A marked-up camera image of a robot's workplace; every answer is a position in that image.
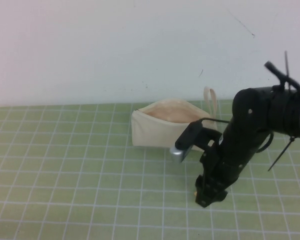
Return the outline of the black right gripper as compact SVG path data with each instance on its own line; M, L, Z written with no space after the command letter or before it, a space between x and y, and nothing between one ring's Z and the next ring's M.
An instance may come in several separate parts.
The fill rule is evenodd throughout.
M195 202L201 207L222 202L252 158L252 135L247 131L225 130L212 135L214 143L202 155L203 175L211 181L207 187L203 175L195 181Z

